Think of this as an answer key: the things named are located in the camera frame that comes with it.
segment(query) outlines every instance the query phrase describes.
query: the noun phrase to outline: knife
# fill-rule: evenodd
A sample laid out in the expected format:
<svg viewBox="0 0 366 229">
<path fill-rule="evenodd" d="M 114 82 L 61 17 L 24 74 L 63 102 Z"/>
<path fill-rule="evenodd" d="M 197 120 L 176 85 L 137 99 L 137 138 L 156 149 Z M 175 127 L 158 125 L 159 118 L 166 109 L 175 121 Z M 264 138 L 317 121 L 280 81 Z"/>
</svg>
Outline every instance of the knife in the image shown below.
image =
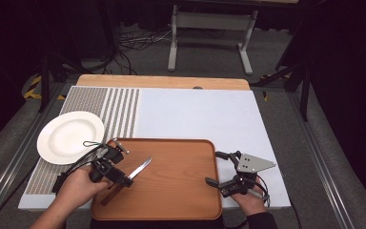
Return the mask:
<svg viewBox="0 0 366 229">
<path fill-rule="evenodd" d="M 152 158 L 149 157 L 147 160 L 144 161 L 144 163 L 142 163 L 140 166 L 138 166 L 138 168 L 136 168 L 129 176 L 129 179 L 133 179 L 134 177 L 136 177 L 142 170 L 145 169 L 145 167 L 147 167 L 150 162 L 151 162 Z M 109 193 L 105 198 L 103 198 L 103 200 L 100 202 L 103 206 L 106 206 L 124 187 L 126 187 L 124 184 L 120 183 L 117 187 L 115 187 L 115 189 Z"/>
</svg>

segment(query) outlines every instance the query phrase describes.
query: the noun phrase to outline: plate rim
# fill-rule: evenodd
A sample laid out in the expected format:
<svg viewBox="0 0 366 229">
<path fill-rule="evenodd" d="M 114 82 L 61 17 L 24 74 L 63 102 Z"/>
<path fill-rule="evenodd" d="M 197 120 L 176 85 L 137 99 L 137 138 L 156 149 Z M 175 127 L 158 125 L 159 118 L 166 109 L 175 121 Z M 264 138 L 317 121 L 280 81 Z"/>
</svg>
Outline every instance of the plate rim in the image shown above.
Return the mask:
<svg viewBox="0 0 366 229">
<path fill-rule="evenodd" d="M 77 159 L 79 159 L 82 155 L 87 153 L 90 148 L 87 147 L 86 150 L 82 151 L 80 154 L 76 154 L 74 156 L 67 156 L 67 157 L 61 157 L 56 155 L 50 147 L 47 146 L 48 139 L 50 138 L 49 133 L 53 133 L 55 131 L 55 128 L 52 131 L 49 131 L 49 128 L 52 126 L 59 126 L 62 123 L 65 123 L 67 121 L 73 120 L 73 119 L 83 119 L 89 121 L 93 127 L 96 130 L 96 135 L 93 139 L 87 139 L 95 142 L 102 142 L 104 137 L 104 124 L 102 119 L 97 116 L 96 114 L 85 112 L 85 111 L 75 111 L 75 112 L 69 112 L 65 114 L 61 114 L 51 120 L 44 128 L 41 130 L 38 138 L 37 138 L 37 152 L 40 155 L 41 158 L 46 160 L 47 162 L 51 164 L 57 164 L 57 165 L 67 165 L 74 163 Z"/>
</svg>

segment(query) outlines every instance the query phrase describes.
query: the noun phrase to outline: robotic hand device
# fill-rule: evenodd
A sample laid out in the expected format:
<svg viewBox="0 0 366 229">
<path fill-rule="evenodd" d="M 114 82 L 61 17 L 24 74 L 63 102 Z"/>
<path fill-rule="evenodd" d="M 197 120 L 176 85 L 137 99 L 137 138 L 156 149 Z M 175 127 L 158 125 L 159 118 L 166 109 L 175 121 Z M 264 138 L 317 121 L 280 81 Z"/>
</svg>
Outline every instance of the robotic hand device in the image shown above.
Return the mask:
<svg viewBox="0 0 366 229">
<path fill-rule="evenodd" d="M 61 173 L 61 175 L 57 176 L 57 180 L 52 187 L 52 192 L 57 194 L 62 184 L 65 182 L 65 179 L 67 179 L 67 177 L 77 169 L 73 168 L 99 149 L 103 150 L 96 155 L 94 160 L 89 161 L 93 166 L 93 171 L 90 173 L 91 181 L 99 182 L 103 177 L 106 177 L 114 183 L 123 183 L 124 186 L 130 187 L 133 183 L 132 179 L 126 177 L 124 172 L 114 166 L 124 159 L 122 153 L 128 154 L 129 151 L 126 151 L 121 143 L 117 142 L 114 138 L 109 140 L 106 144 L 98 144 L 98 146 L 74 162 L 67 172 Z"/>
<path fill-rule="evenodd" d="M 220 191 L 222 197 L 226 198 L 233 194 L 240 193 L 242 195 L 252 193 L 257 197 L 263 198 L 264 201 L 269 199 L 267 189 L 263 188 L 256 182 L 257 172 L 275 167 L 275 163 L 269 160 L 265 160 L 256 156 L 250 156 L 242 154 L 239 151 L 235 153 L 223 153 L 215 152 L 215 156 L 228 160 L 230 159 L 236 169 L 236 175 L 232 180 L 219 183 L 218 181 L 206 177 L 206 183 Z M 261 196 L 258 192 L 254 191 L 254 186 L 258 186 L 264 195 Z"/>
</svg>

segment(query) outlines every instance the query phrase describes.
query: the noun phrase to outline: person's arm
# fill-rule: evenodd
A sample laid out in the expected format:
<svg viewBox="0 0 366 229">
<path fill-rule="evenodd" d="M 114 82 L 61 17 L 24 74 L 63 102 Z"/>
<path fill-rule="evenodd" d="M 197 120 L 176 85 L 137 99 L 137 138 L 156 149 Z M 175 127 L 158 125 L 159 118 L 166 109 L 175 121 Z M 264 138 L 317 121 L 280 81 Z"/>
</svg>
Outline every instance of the person's arm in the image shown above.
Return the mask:
<svg viewBox="0 0 366 229">
<path fill-rule="evenodd" d="M 75 209 L 87 203 L 95 194 L 112 186 L 110 181 L 91 182 L 91 170 L 91 166 L 86 166 L 70 174 L 50 207 L 30 228 L 62 228 L 67 217 Z"/>
<path fill-rule="evenodd" d="M 257 186 L 254 190 L 263 194 Z M 238 204 L 242 212 L 247 216 L 249 228 L 251 229 L 277 229 L 275 218 L 268 213 L 262 198 L 248 193 L 246 195 L 234 194 L 231 196 Z"/>
</svg>

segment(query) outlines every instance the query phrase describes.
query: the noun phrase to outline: knife handle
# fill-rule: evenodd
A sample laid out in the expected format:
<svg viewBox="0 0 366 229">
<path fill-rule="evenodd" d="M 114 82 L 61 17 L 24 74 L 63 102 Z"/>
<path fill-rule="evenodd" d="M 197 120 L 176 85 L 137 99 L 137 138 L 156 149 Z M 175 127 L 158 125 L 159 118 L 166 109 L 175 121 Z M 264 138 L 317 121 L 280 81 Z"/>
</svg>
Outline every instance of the knife handle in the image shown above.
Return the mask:
<svg viewBox="0 0 366 229">
<path fill-rule="evenodd" d="M 112 190 L 111 193 L 109 193 L 105 198 L 103 198 L 103 200 L 100 202 L 103 206 L 108 205 L 108 203 L 110 201 L 112 201 L 112 199 L 117 196 L 117 194 L 124 188 L 126 187 L 124 184 L 120 183 L 117 187 L 115 187 L 114 190 Z"/>
</svg>

